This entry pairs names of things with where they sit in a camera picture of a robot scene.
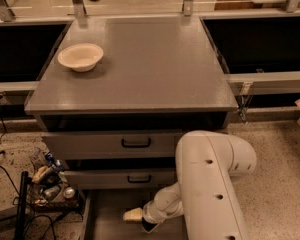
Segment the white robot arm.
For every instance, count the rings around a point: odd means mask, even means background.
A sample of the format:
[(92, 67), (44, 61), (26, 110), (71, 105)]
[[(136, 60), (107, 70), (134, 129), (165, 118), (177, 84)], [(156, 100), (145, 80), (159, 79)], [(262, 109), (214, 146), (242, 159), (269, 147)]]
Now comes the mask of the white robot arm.
[(189, 240), (250, 240), (232, 180), (254, 172), (251, 144), (233, 135), (192, 131), (178, 141), (175, 162), (177, 182), (123, 219), (141, 223), (150, 233), (183, 216)]

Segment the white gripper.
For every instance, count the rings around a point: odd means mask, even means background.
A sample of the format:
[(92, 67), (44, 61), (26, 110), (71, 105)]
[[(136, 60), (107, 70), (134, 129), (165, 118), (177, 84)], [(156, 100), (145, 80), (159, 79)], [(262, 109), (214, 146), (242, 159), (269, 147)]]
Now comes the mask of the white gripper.
[(138, 207), (123, 214), (123, 220), (127, 222), (141, 222), (142, 218), (148, 223), (159, 224), (165, 220), (165, 214), (156, 207), (153, 201), (146, 203), (143, 210)]

